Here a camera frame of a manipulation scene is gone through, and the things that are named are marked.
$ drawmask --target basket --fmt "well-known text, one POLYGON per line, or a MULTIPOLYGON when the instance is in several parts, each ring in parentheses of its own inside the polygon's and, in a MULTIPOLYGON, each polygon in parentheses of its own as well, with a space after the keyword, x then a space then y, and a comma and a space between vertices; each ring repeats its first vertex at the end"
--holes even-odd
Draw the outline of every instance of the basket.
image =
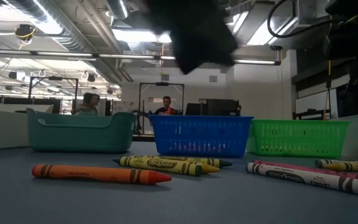
POLYGON ((348 122, 253 120, 247 150, 266 156, 339 157, 348 122))
POLYGON ((151 116, 157 151, 166 155, 242 157, 250 116, 151 116))
POLYGON ((123 153, 132 144, 135 115, 70 116, 27 109, 27 122, 35 151, 123 153))

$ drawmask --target crayon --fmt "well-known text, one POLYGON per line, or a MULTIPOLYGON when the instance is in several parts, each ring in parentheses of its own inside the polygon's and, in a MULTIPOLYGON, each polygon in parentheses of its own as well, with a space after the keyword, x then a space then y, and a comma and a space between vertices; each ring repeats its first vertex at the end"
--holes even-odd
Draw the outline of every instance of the crayon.
POLYGON ((358 179, 253 162, 249 162, 246 169, 254 174, 358 194, 358 179))
POLYGON ((121 166, 156 170, 162 172, 171 172, 175 174, 199 176, 203 173, 203 168, 200 165, 179 161, 171 161, 168 159, 123 156, 120 159, 113 159, 113 161, 117 162, 121 166))
MULTIPOLYGON (((153 156, 153 157, 149 157, 149 156, 130 156, 130 157, 135 157, 135 158, 153 158, 153 159, 161 159, 158 156, 153 156)), ((208 165, 204 162, 190 162, 190 161, 180 161, 180 162, 185 162, 185 163, 190 163, 190 164, 194 164, 194 165, 200 165, 203 168, 203 174, 209 174, 210 172, 219 172, 219 168, 215 167, 215 166, 211 166, 208 165)))
POLYGON ((305 170, 305 171, 310 171, 310 172, 318 172, 318 173, 321 173, 321 174, 339 175, 339 176, 344 176, 344 177, 348 177, 348 178, 358 179, 358 174, 352 174, 352 173, 346 173, 346 172, 338 172, 338 171, 333 171, 333 170, 316 169, 316 168, 311 168, 311 167, 303 167, 303 166, 296 166, 296 165, 290 165, 290 164, 282 164, 282 163, 278 163, 278 162, 266 162, 266 161, 260 161, 260 160, 254 160, 252 162, 256 163, 256 164, 279 166, 279 167, 285 167, 285 168, 291 168, 291 169, 305 170))
POLYGON ((358 172, 358 162, 335 162, 327 164, 324 168, 337 170, 337 171, 353 171, 358 172))
POLYGON ((358 162, 358 161, 337 161, 332 159, 317 159, 315 160, 314 164, 317 168, 323 168, 327 164, 333 164, 336 162, 358 162))
POLYGON ((85 167, 39 164, 32 168, 34 177, 74 180, 98 180, 128 184, 155 184, 170 181, 169 175, 151 170, 117 169, 107 167, 85 167))
POLYGON ((157 158, 157 159, 171 159, 177 161, 188 161, 188 162, 203 162, 205 164, 215 166, 217 168, 231 166, 232 163, 228 161, 223 161, 221 159, 212 159, 212 158, 194 158, 194 157, 180 157, 180 156, 144 156, 148 158, 157 158))

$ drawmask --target blue plastic basket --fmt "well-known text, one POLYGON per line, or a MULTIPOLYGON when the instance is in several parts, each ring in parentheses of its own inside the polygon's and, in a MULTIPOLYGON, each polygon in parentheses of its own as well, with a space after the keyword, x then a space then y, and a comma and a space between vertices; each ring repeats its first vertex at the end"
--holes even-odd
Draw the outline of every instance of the blue plastic basket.
POLYGON ((251 116, 151 116, 157 151, 165 155, 242 157, 251 116))

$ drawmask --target pink crayon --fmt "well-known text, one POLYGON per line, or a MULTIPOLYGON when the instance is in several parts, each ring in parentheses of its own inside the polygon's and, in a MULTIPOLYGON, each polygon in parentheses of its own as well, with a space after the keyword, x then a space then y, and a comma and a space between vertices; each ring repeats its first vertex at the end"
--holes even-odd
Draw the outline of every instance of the pink crayon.
POLYGON ((333 170, 323 170, 323 169, 316 169, 311 167, 303 167, 303 166, 296 166, 296 165, 290 165, 290 164, 282 164, 278 162, 267 162, 267 161, 260 161, 260 160, 254 160, 252 161, 256 164, 264 164, 264 165, 270 165, 270 166, 278 166, 278 167, 285 167, 290 169, 298 169, 298 170, 305 170, 310 172, 318 172, 322 174, 331 174, 331 175, 338 175, 338 176, 344 176, 349 177, 353 179, 358 179, 358 174, 350 174, 346 172, 339 172, 339 171, 333 171, 333 170))

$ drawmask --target green plastic basket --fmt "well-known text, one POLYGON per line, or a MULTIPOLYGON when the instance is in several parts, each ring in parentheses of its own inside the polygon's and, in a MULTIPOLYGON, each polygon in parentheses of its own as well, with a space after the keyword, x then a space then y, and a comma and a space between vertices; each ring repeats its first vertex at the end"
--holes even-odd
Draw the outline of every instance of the green plastic basket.
POLYGON ((132 144, 135 115, 71 116, 28 108, 27 122, 35 151, 123 153, 132 144))
POLYGON ((247 150, 264 156, 339 157, 346 121, 253 120, 247 150))

